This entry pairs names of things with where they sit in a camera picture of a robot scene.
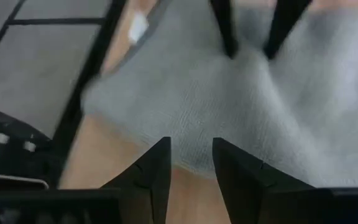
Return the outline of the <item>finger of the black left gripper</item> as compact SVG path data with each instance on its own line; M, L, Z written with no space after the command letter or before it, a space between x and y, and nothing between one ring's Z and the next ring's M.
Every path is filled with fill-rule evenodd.
M224 52L229 58L234 58L238 51L238 42L232 24L231 0L209 0L209 3L218 23Z
M273 59L313 0L277 0L264 54Z

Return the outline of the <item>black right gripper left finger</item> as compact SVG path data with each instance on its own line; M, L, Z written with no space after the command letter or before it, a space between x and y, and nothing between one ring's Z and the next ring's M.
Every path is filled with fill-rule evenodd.
M166 224L171 160L171 138L163 137L102 186L120 190L118 206L122 224Z

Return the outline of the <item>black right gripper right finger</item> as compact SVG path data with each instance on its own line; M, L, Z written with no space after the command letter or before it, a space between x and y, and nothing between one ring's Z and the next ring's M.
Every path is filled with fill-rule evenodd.
M223 138L213 139L219 188L232 224L290 224L291 194L314 187L280 171Z

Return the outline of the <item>grey microfiber towel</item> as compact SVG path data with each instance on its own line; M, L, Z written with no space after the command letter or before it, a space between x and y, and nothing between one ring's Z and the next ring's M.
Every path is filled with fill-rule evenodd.
M206 0L169 0L83 109L138 142L172 139L175 162L214 175L224 138L311 185L358 186L358 11L305 14L273 60L262 52L273 11L239 5L228 58Z

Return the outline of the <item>black object with white marks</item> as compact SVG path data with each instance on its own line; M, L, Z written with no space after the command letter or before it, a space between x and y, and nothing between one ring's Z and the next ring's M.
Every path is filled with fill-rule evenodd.
M62 166L50 138L0 111L0 190L54 189Z

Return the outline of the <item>black aluminium table frame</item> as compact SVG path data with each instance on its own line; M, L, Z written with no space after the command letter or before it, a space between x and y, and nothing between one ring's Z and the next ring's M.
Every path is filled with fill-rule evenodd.
M53 135L52 152L59 158L60 167L52 181L52 188L58 187L63 167L70 152L76 131L83 117L81 112L81 94L86 84L100 71L107 54L112 37L118 27L121 14L128 0L111 0L107 14L102 19L101 27L89 50L89 54L75 83L61 120Z

